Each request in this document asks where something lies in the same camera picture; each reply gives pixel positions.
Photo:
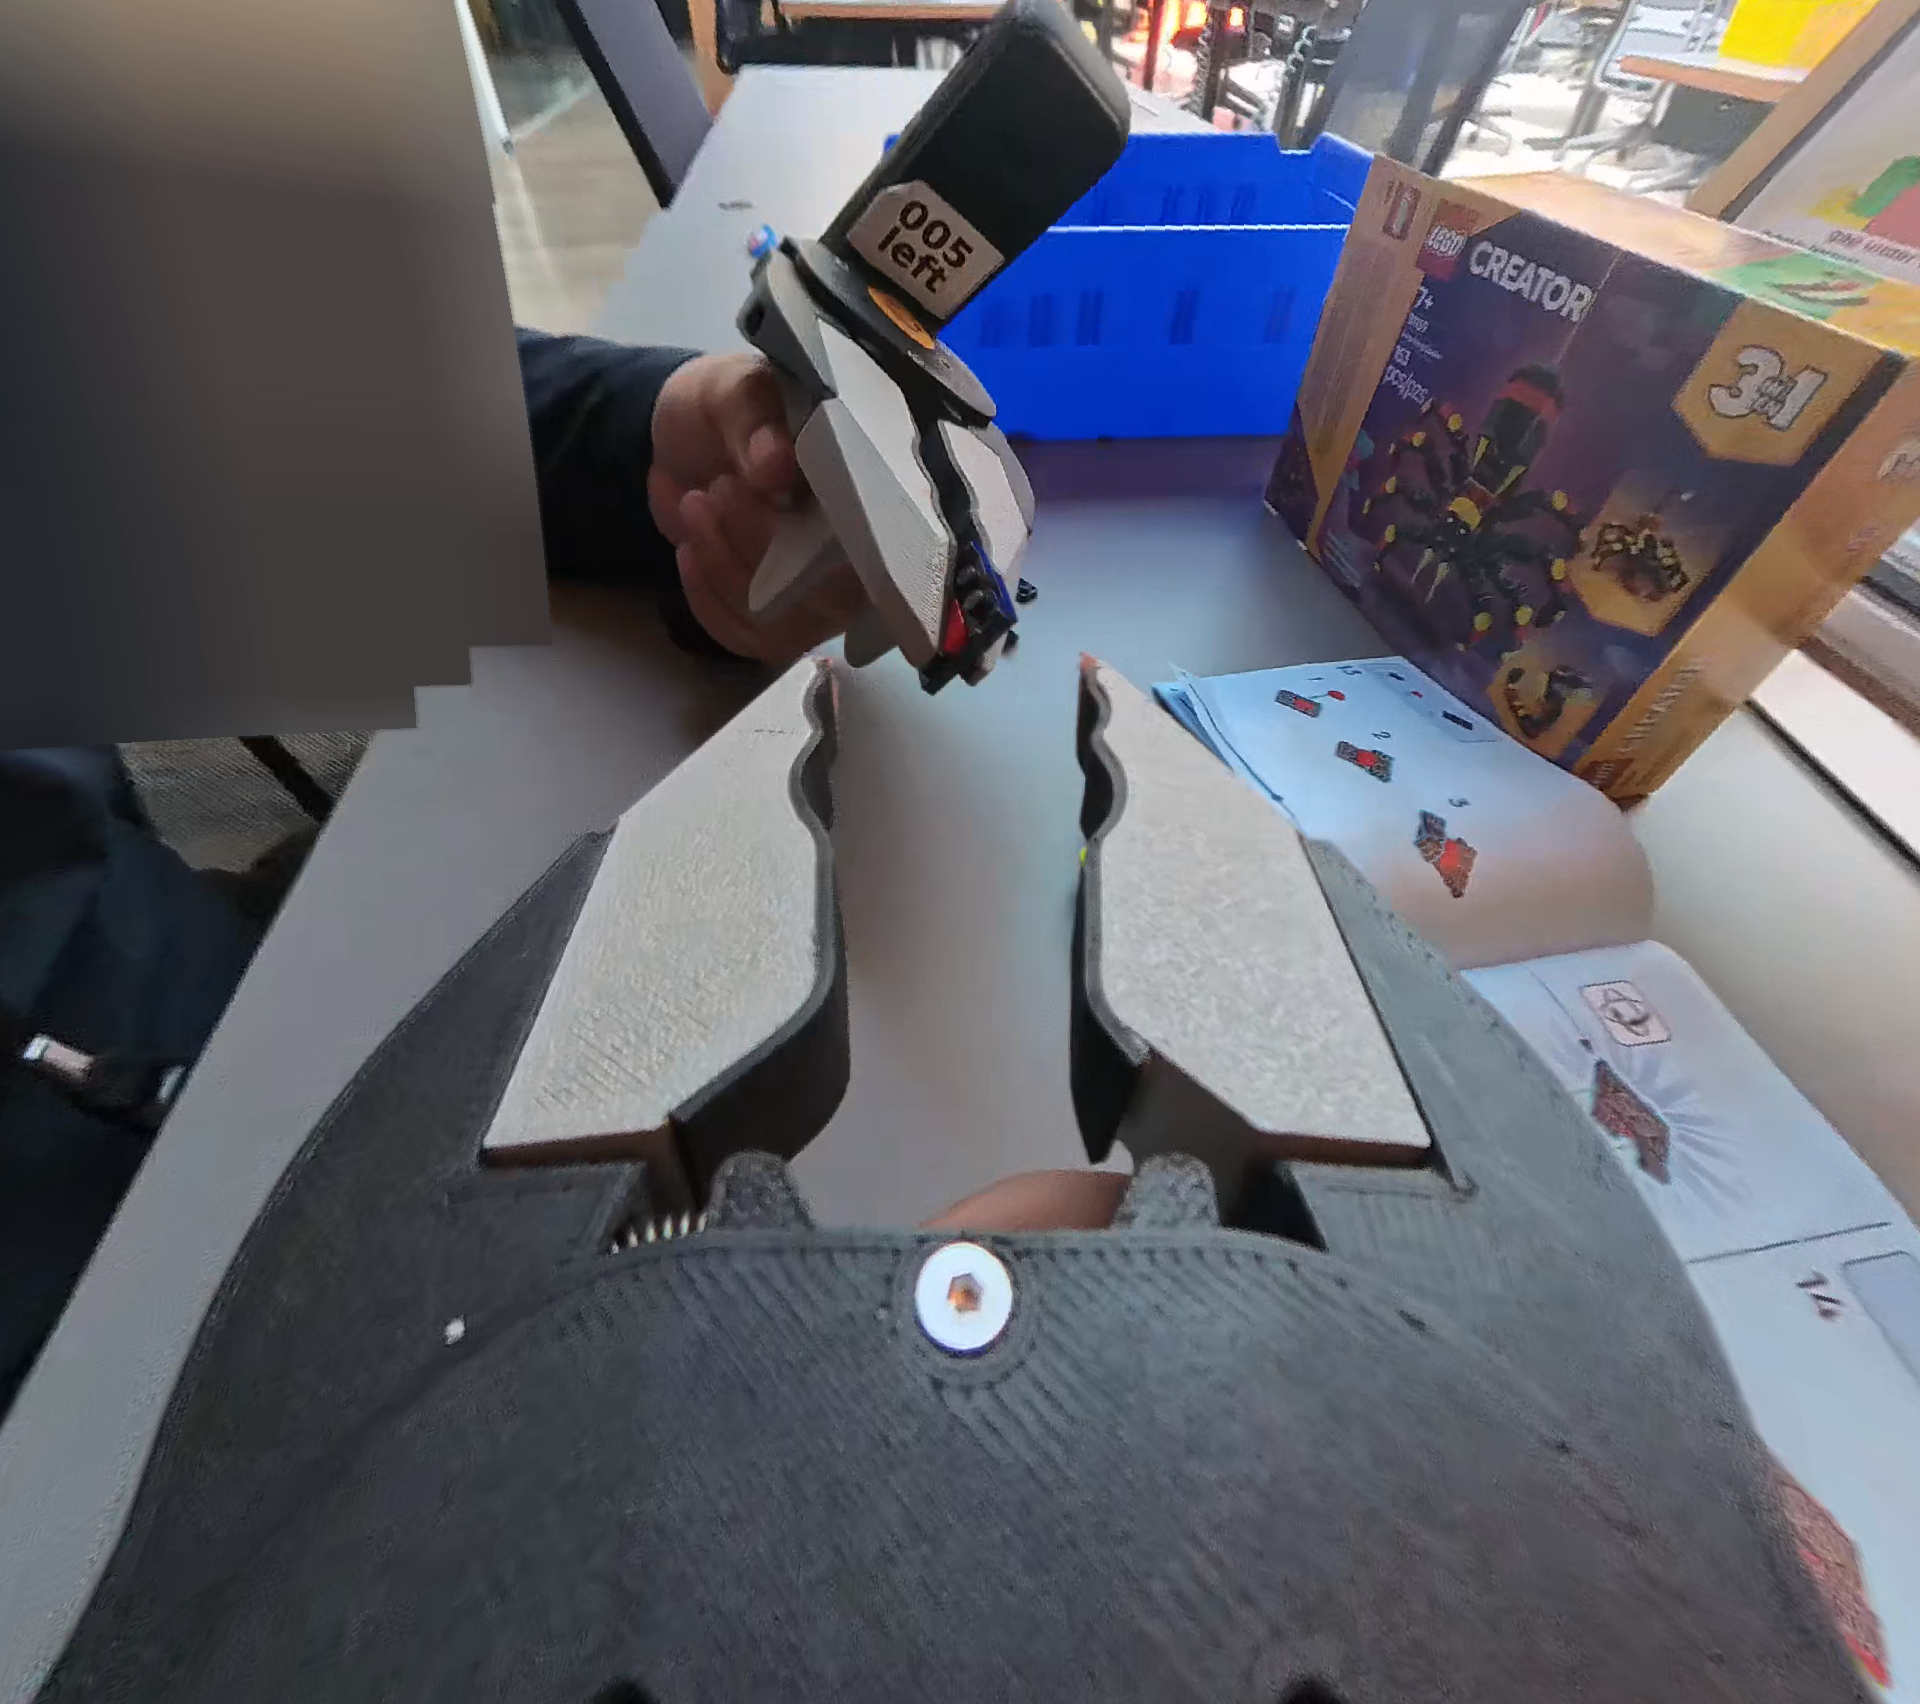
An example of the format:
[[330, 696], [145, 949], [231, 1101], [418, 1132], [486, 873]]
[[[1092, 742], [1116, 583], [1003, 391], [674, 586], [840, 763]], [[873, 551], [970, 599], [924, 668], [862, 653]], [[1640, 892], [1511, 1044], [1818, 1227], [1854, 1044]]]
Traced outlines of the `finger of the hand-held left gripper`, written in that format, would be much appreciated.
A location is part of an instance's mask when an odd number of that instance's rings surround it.
[[972, 497], [974, 540], [996, 568], [1021, 568], [1038, 514], [1037, 495], [1012, 445], [989, 423], [943, 423], [947, 455]]
[[876, 612], [917, 671], [943, 656], [956, 540], [908, 413], [827, 399], [804, 423], [798, 464]]

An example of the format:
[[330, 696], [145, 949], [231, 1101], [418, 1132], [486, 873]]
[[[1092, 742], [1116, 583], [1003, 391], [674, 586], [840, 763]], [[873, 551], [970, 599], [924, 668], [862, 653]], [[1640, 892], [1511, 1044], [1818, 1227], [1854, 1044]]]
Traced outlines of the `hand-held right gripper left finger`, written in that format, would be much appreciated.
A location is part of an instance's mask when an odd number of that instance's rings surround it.
[[838, 684], [791, 667], [612, 827], [483, 1160], [708, 1189], [793, 1160], [853, 1080], [832, 768]]

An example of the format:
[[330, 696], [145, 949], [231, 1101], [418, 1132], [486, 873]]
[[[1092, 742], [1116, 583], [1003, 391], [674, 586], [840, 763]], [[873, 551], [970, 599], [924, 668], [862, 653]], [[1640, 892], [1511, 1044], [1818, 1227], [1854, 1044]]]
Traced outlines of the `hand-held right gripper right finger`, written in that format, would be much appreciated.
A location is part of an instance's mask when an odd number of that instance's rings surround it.
[[1081, 656], [1068, 1088], [1092, 1165], [1416, 1168], [1433, 1137], [1300, 833]]

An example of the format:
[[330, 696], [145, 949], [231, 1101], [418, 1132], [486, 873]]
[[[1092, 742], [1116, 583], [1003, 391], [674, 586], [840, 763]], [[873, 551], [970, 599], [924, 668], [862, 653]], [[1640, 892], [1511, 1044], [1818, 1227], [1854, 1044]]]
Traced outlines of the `small black red lego assembly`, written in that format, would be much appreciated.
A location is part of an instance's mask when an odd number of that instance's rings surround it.
[[1016, 643], [1019, 581], [1021, 575], [1011, 581], [995, 566], [976, 539], [960, 544], [933, 658], [918, 668], [924, 694], [941, 694], [949, 684], [978, 687], [995, 673]]

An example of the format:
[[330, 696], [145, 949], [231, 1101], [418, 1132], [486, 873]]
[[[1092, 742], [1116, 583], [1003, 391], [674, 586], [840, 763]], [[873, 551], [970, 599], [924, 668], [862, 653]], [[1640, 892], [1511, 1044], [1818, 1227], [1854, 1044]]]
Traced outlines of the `blue plastic bin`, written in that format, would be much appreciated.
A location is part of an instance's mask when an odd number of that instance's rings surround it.
[[1373, 159], [1323, 135], [1032, 136], [892, 180], [854, 248], [1023, 445], [1270, 438], [1291, 418]]

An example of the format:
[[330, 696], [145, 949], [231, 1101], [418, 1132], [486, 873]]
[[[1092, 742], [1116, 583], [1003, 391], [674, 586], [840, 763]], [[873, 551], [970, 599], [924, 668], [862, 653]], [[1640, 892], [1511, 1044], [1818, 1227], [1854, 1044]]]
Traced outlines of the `person's left forearm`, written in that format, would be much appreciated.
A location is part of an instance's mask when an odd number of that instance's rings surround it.
[[514, 333], [540, 506], [558, 584], [666, 588], [674, 551], [650, 503], [654, 417], [696, 353], [530, 326]]

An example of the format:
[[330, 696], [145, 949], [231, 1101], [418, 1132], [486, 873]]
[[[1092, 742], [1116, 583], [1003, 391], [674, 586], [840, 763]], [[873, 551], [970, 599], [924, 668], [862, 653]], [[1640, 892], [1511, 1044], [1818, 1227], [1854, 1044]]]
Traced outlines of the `lego set box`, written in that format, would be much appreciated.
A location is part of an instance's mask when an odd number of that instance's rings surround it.
[[1564, 172], [1373, 156], [1262, 501], [1631, 808], [1917, 525], [1917, 287]]

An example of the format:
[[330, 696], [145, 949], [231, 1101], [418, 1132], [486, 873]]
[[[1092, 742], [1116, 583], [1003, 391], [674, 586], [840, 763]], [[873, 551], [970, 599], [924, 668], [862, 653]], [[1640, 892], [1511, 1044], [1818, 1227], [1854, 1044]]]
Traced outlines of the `person's left hand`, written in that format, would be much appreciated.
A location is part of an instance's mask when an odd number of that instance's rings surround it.
[[761, 562], [804, 492], [781, 380], [757, 353], [696, 356], [670, 373], [652, 413], [646, 492], [686, 611], [735, 658], [784, 671], [845, 637], [869, 606], [845, 562], [781, 612], [751, 605]]

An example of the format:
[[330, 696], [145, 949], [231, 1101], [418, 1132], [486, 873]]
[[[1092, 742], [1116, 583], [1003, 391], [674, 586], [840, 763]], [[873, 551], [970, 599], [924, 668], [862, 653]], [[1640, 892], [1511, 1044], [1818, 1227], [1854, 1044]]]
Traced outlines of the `open instruction booklet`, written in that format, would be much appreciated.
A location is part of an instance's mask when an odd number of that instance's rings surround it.
[[1688, 1269], [1875, 1701], [1919, 1696], [1917, 1227], [1652, 941], [1625, 815], [1411, 661], [1157, 699], [1332, 845], [1533, 1051]]

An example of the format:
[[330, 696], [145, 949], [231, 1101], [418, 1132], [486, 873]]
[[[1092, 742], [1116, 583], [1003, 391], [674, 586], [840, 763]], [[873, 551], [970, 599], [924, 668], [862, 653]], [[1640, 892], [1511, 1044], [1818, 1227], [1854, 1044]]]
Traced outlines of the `person's dark trousers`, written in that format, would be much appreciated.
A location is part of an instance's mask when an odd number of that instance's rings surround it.
[[3, 755], [3, 1406], [11, 1408], [301, 877], [157, 828], [119, 746]]

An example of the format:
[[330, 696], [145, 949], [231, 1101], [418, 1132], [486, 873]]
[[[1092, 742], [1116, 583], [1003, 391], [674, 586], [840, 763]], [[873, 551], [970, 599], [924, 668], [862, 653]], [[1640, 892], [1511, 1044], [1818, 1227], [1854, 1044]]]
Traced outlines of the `yellow storage bin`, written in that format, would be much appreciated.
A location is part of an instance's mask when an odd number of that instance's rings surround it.
[[1880, 0], [1734, 0], [1716, 56], [1774, 70], [1813, 70]]

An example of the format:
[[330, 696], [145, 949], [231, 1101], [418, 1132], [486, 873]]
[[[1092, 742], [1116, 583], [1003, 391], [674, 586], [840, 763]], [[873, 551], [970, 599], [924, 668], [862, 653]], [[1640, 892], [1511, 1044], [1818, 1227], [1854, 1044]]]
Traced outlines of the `printed instruction sheet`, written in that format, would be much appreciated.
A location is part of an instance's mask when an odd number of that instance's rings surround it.
[[1781, 159], [1733, 223], [1919, 287], [1917, 100], [1838, 111]]

